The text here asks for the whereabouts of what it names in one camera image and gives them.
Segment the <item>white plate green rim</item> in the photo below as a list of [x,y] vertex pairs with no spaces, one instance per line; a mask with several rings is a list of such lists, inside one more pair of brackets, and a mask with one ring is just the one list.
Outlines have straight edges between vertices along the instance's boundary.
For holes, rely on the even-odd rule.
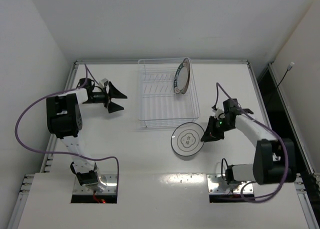
[[171,135],[171,148],[181,157],[192,157],[203,147],[201,141],[204,129],[195,122],[186,122],[179,125]]

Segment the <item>dark green ring plate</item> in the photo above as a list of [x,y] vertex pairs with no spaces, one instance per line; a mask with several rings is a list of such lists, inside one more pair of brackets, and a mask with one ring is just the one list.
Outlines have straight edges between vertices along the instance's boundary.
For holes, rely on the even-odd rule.
[[175,94],[184,95],[189,86],[191,74],[191,63],[188,58],[185,58],[182,63],[178,66],[174,80],[173,80],[173,90]]

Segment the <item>orange sunburst plate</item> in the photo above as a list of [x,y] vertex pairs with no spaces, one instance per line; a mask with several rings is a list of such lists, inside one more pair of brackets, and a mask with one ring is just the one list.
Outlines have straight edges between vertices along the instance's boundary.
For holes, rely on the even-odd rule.
[[181,89],[181,94],[185,94],[188,90],[191,74],[191,62],[188,58],[185,58],[182,62],[182,69],[180,70],[178,77],[178,88]]

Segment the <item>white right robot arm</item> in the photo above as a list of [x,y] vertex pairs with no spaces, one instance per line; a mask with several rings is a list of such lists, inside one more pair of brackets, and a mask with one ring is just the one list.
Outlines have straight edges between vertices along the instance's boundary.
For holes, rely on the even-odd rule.
[[289,138],[277,138],[264,124],[252,117],[253,112],[240,110],[237,99],[227,99],[223,109],[213,106],[201,142],[224,139],[225,132],[239,130],[255,147],[251,164],[231,164],[225,170],[227,184],[256,182],[259,185],[293,183],[297,178],[295,144]]

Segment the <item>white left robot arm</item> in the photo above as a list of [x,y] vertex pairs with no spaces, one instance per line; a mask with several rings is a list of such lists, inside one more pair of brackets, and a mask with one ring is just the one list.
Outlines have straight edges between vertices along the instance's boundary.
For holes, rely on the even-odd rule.
[[107,178],[99,172],[95,160],[90,159],[89,150],[83,143],[81,130],[83,119],[80,105],[103,104],[108,113],[123,111],[124,107],[112,102],[112,99],[127,99],[111,81],[104,78],[96,85],[92,79],[81,78],[75,90],[46,99],[47,128],[65,145],[71,155],[71,172],[81,186],[102,193],[107,188]]

